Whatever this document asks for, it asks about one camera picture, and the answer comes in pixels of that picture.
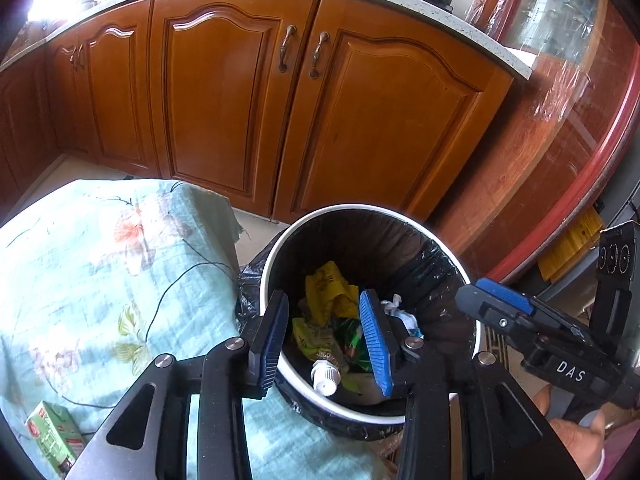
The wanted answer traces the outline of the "person's right hand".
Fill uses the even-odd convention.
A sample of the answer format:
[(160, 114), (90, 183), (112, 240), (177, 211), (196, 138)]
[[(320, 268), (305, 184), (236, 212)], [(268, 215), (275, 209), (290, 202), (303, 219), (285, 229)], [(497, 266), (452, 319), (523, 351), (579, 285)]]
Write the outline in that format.
[(549, 424), (586, 479), (605, 479), (639, 432), (637, 414), (634, 419), (607, 434), (603, 410), (598, 411), (588, 428), (559, 418), (549, 419)]

